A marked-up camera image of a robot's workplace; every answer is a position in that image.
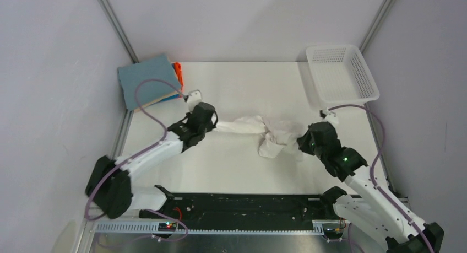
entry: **orange object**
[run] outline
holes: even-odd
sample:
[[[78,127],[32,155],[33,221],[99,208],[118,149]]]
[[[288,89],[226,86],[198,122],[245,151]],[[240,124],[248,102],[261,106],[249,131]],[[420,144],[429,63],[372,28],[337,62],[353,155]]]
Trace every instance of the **orange object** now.
[[[173,68],[175,69],[175,74],[177,74],[178,82],[180,82],[180,91],[183,92],[183,75],[182,75],[182,65],[180,63],[173,63]]]

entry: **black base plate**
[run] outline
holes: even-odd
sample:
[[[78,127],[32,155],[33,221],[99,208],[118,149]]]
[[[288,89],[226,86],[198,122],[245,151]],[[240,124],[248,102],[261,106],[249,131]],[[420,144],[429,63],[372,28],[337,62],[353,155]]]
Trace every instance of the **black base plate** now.
[[[330,219],[319,195],[171,193],[159,212],[198,230],[313,230],[314,219]],[[140,211],[140,218],[159,218]]]

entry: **metal frame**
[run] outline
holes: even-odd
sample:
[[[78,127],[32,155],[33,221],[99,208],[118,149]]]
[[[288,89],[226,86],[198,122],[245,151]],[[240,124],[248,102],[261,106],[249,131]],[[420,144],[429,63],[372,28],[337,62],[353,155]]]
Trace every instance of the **metal frame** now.
[[[374,17],[373,19],[373,22],[371,23],[370,27],[368,28],[368,31],[367,33],[365,34],[365,38],[363,38],[363,41],[362,43],[360,44],[360,52],[362,53],[362,55],[365,55],[365,51],[367,50],[367,48],[369,47],[371,41],[374,39],[374,37],[376,36],[376,34],[378,33],[378,30],[381,28],[381,25],[383,24],[384,20],[386,19],[386,17],[388,16],[388,13],[390,11],[390,9],[392,8],[392,6],[394,5],[394,3],[396,2],[396,0],[383,0],[383,3],[381,4],[381,6],[379,7],[379,10],[376,14],[376,16]],[[365,107],[369,110],[371,110],[370,106],[368,103],[365,104]],[[367,113],[367,117],[368,117],[368,120],[370,122],[370,128],[371,128],[371,132],[373,133],[373,138],[374,138],[374,141],[376,143],[376,147],[378,148],[378,151],[380,150],[380,146],[381,146],[381,138],[379,137],[378,135],[378,124],[377,122],[372,118],[372,116],[370,114]],[[384,162],[384,157],[381,156],[381,158],[379,159],[379,161],[381,162],[381,165],[383,166],[383,172],[386,176],[386,180],[388,181],[388,186],[389,186],[389,189],[393,192],[396,192],[396,189],[394,187],[394,181],[392,180],[392,177],[391,177],[391,173],[389,172],[385,162]]]
[[[167,234],[166,231],[158,231],[159,221],[99,221],[94,226],[94,233],[130,233],[130,234]],[[193,235],[324,235],[323,223],[313,221],[313,230],[307,231],[242,231],[242,230],[195,230],[190,229]],[[176,230],[175,234],[183,234],[184,230]]]
[[[118,21],[118,18],[116,16],[115,12],[113,11],[113,8],[112,8],[109,0],[98,0],[98,1],[101,4],[102,10],[106,14],[110,24],[114,28],[115,33],[117,34],[118,38],[120,39],[120,42],[122,43],[123,47],[125,48],[125,51],[128,53],[128,56],[131,58],[133,63],[139,63],[138,57],[137,57],[136,53],[134,52],[134,50],[133,50],[133,48],[132,48],[132,46],[131,46],[131,44],[130,44],[130,42],[128,40],[128,37],[126,36],[126,34],[125,34],[125,32],[124,32],[124,30],[122,28],[122,25]],[[368,31],[367,31],[367,33],[365,35],[365,38],[364,38],[363,42],[361,43],[361,45],[359,47],[360,51],[363,54],[365,53],[365,51],[368,48],[371,41],[373,40],[373,38],[376,35],[378,29],[381,27],[381,24],[384,22],[384,19],[388,15],[388,12],[391,9],[391,7],[394,5],[395,1],[396,0],[384,0],[383,3],[381,4],[381,6],[380,6],[380,8],[379,8],[373,22],[372,22],[370,28],[368,29]],[[131,122],[132,117],[133,117],[133,112],[132,111],[126,111],[125,112],[125,115],[124,115],[124,117],[122,119],[122,123],[120,125],[120,129],[118,131],[117,138],[116,138],[116,140],[114,142],[114,145],[113,145],[113,148],[112,148],[112,151],[111,151],[111,156],[112,157],[117,157],[122,153],[123,146],[124,146],[124,143],[125,143],[126,138],[127,138],[127,134],[128,134],[128,130],[129,130],[129,127],[130,127],[130,122]],[[374,128],[374,122],[372,121],[372,119],[370,117],[368,117],[368,119],[370,120],[370,126],[371,126],[371,129],[372,129],[372,132],[373,132],[373,137],[375,138],[377,146],[379,147],[378,136],[377,136],[377,133],[376,133],[375,128]],[[383,169],[384,169],[384,172],[386,173],[386,176],[387,176],[387,178],[389,180],[390,186],[392,186],[390,177],[387,174],[387,170],[386,170],[386,167],[384,166],[383,160],[381,160],[381,162],[383,164]],[[400,201],[403,202],[404,204],[406,204],[406,206],[408,208],[410,208],[409,201],[408,201],[407,198],[400,198]],[[91,215],[99,215],[99,214],[101,214],[101,212],[100,212],[100,210],[98,208],[92,208],[90,210],[90,214]],[[132,212],[126,213],[125,215],[123,215],[119,219],[124,220],[126,222],[128,222],[128,221],[130,221],[130,222],[141,222],[141,220],[138,218],[138,215],[135,214],[134,212],[133,213]],[[80,227],[79,234],[78,234],[77,239],[76,239],[75,244],[74,244],[74,249],[72,251],[73,253],[88,253],[89,252],[89,250],[90,250],[90,248],[92,246],[95,229],[97,227],[96,223],[98,223],[98,222],[88,222],[86,220],[83,220],[82,226]],[[335,222],[334,220],[317,220],[316,221],[317,224],[320,224],[320,223],[334,223],[334,222]]]

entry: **red wire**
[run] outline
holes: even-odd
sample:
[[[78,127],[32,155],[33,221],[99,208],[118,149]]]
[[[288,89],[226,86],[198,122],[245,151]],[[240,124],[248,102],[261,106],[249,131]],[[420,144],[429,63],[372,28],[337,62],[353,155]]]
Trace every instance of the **red wire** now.
[[[345,219],[344,219],[344,218],[342,218],[342,217],[341,217],[341,218],[340,218],[339,225],[341,225],[341,224],[342,224],[342,221],[344,221],[344,227],[341,227],[341,229],[345,229],[345,228],[347,227],[347,222],[345,221]]]
[[[173,210],[174,210],[174,211],[178,211],[178,213],[179,213],[179,215],[180,215],[180,216],[178,217],[178,220],[181,221],[181,220],[182,220],[182,211],[180,211],[180,208],[175,207]]]

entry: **white table surface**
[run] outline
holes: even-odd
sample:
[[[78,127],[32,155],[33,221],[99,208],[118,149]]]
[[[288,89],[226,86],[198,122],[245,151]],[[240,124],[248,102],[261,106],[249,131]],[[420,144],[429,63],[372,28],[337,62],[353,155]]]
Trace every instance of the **white table surface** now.
[[[196,62],[181,63],[184,91],[199,89],[222,121],[260,115],[307,126],[319,122],[319,106],[307,63]],[[181,99],[155,104],[147,111],[166,125],[187,112]],[[336,127],[343,146],[356,149],[370,164],[377,148],[366,113],[360,109],[336,111]],[[160,138],[162,128],[142,112],[133,115],[123,154],[134,153]],[[197,146],[160,163],[138,178],[135,186],[159,184],[171,192],[320,194],[339,186],[356,194],[324,165],[307,155],[301,162],[281,153],[275,159],[258,155],[259,135],[210,132]],[[387,185],[381,163],[379,184]]]

